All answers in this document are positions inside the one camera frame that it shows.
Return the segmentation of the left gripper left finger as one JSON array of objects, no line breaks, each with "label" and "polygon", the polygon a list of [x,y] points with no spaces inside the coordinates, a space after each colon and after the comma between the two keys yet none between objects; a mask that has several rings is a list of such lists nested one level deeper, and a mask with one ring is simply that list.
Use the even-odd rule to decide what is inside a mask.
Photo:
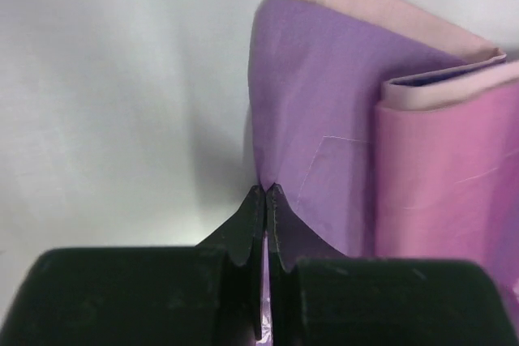
[{"label": "left gripper left finger", "polygon": [[32,265],[4,345],[253,345],[262,336],[265,193],[196,246],[60,248]]}]

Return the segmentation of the purple printed cloth placemat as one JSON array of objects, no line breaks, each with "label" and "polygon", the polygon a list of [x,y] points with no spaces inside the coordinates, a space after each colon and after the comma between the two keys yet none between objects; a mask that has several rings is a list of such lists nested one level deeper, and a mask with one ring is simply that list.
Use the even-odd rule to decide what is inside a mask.
[{"label": "purple printed cloth placemat", "polygon": [[467,259],[518,320],[518,65],[404,0],[265,0],[255,168],[349,258]]}]

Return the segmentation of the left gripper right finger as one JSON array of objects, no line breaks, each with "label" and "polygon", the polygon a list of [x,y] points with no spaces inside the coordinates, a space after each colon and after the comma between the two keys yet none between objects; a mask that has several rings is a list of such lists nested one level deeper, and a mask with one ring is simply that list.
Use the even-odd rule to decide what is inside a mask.
[{"label": "left gripper right finger", "polygon": [[275,345],[515,345],[497,287],[459,260],[349,258],[266,194]]}]

